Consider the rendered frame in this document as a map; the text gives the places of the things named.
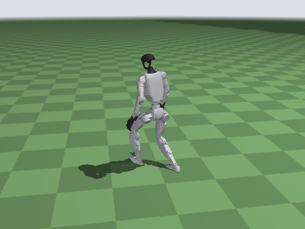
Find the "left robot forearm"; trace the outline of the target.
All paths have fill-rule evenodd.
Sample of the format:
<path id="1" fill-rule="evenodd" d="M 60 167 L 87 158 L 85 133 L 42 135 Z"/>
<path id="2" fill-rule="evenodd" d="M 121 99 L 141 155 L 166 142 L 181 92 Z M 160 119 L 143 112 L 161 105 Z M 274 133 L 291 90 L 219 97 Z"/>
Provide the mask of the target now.
<path id="1" fill-rule="evenodd" d="M 136 104 L 135 104 L 135 109 L 134 109 L 134 112 L 132 114 L 132 117 L 135 118 L 135 116 L 138 116 L 139 117 L 139 114 L 140 114 L 140 111 L 141 111 L 141 107 L 142 107 L 142 104 L 139 103 L 139 96 L 137 96 L 136 98 Z"/>

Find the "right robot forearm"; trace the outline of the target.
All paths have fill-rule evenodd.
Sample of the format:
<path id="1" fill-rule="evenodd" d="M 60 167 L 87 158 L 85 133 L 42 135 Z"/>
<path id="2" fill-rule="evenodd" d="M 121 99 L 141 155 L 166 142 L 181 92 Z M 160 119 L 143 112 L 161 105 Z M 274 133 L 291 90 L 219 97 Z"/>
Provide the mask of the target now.
<path id="1" fill-rule="evenodd" d="M 163 105 L 167 101 L 167 97 L 169 96 L 169 93 L 163 94 L 163 99 L 160 101 L 160 104 Z"/>

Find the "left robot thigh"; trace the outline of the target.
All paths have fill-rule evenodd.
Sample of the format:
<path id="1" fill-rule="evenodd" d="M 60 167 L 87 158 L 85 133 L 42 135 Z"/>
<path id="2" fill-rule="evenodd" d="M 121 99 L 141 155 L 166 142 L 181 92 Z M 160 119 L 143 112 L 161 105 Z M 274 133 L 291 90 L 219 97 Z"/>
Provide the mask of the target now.
<path id="1" fill-rule="evenodd" d="M 133 125 L 131 126 L 130 134 L 134 133 L 136 135 L 136 139 L 138 139 L 140 137 L 140 134 L 137 130 L 140 129 L 144 124 L 151 122 L 152 119 L 153 119 L 152 113 L 150 114 L 147 112 L 141 113 L 139 117 L 136 119 L 136 121 L 133 122 Z"/>

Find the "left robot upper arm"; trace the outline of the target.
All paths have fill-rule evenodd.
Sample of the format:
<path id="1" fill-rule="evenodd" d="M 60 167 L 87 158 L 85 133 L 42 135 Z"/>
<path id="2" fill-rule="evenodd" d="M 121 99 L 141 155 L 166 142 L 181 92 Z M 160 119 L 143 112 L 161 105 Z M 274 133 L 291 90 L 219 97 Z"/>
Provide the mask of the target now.
<path id="1" fill-rule="evenodd" d="M 145 101 L 144 97 L 144 83 L 146 82 L 145 75 L 136 79 L 137 84 L 137 92 L 139 96 L 139 103 L 143 103 Z"/>

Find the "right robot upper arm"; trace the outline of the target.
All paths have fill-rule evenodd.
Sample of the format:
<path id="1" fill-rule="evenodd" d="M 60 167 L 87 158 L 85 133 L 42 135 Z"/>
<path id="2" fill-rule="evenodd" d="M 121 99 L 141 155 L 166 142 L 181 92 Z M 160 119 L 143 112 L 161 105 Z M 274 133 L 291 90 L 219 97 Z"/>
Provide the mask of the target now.
<path id="1" fill-rule="evenodd" d="M 166 72 L 161 72 L 161 74 L 162 74 L 162 77 L 163 77 L 164 94 L 167 94 L 170 91 L 170 87 L 169 87 L 167 77 L 166 77 L 167 74 L 166 74 Z"/>

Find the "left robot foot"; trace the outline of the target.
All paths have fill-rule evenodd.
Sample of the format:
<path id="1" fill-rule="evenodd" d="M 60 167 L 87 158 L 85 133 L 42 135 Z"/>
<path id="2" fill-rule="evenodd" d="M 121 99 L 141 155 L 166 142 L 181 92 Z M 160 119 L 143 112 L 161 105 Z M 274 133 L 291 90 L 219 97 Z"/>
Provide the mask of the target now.
<path id="1" fill-rule="evenodd" d="M 133 162 L 133 163 L 136 163 L 136 164 L 139 164 L 139 165 L 143 165 L 144 163 L 141 161 L 140 163 L 137 161 L 137 158 L 134 156 L 134 155 L 130 155 L 129 156 L 130 160 Z"/>

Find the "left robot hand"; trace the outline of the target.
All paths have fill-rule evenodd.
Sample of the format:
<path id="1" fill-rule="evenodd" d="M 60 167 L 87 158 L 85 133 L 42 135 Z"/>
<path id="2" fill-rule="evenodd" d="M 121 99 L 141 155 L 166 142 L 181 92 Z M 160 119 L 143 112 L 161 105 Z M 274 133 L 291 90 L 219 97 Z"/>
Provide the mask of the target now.
<path id="1" fill-rule="evenodd" d="M 133 122 L 136 121 L 137 118 L 138 118 L 138 116 L 135 116 L 135 118 L 133 118 L 131 116 L 131 118 L 127 121 L 126 126 L 127 126 L 128 130 L 131 131 L 131 126 L 133 125 Z"/>

